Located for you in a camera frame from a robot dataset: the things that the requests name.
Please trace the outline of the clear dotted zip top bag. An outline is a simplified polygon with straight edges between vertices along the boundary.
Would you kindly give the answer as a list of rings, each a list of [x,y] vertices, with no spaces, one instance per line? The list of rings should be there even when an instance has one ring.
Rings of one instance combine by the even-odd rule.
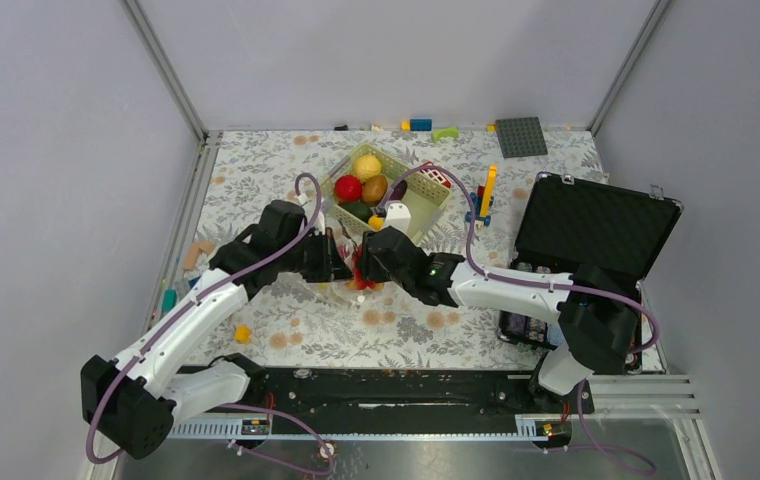
[[[383,286],[366,280],[358,267],[362,245],[349,234],[335,228],[327,227],[325,235],[334,242],[336,255],[343,261],[350,276],[309,284],[308,290],[326,304],[353,308],[363,305],[369,297],[381,292]]]

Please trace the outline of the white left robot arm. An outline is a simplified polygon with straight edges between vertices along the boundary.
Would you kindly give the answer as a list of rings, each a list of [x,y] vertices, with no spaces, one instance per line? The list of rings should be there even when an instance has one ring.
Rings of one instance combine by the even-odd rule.
[[[307,215],[295,203],[269,203],[257,223],[214,252],[189,293],[150,331],[113,358],[95,355],[83,365],[81,400],[90,461],[113,458],[96,455],[97,434],[142,459],[180,422],[223,404],[244,411],[263,404],[264,371],[250,360],[232,357],[192,374],[180,369],[217,325],[280,274],[298,273],[309,283],[350,278],[324,227],[322,208],[318,202]]]

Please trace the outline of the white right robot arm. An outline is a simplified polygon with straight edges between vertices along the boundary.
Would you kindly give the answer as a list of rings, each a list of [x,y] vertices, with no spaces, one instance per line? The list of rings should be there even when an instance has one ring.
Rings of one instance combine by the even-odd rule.
[[[529,386],[531,402],[545,412],[557,410],[593,374],[624,373],[633,351],[639,306],[594,266],[557,274],[488,270],[461,255],[426,253],[401,231],[385,228],[364,235],[359,269],[425,305],[489,308],[557,326],[563,341],[544,356]]]

